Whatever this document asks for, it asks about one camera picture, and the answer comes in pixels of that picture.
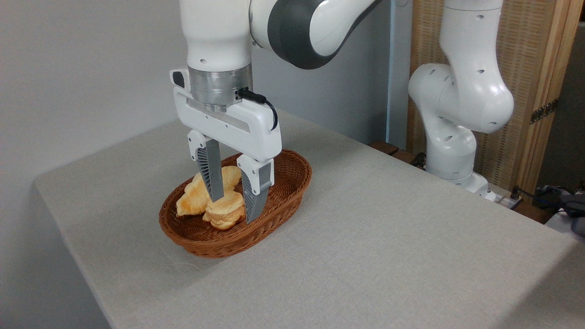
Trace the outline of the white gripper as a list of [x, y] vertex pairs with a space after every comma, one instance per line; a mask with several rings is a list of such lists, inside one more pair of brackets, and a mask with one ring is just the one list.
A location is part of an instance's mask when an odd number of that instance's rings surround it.
[[282, 149], [272, 110], [242, 99], [238, 91], [252, 87], [251, 69], [206, 72], [174, 69], [174, 101], [188, 133], [192, 159], [197, 162], [211, 200], [224, 197], [219, 142], [242, 152], [237, 159], [242, 175], [246, 222], [255, 221], [265, 208], [275, 183], [274, 160]]

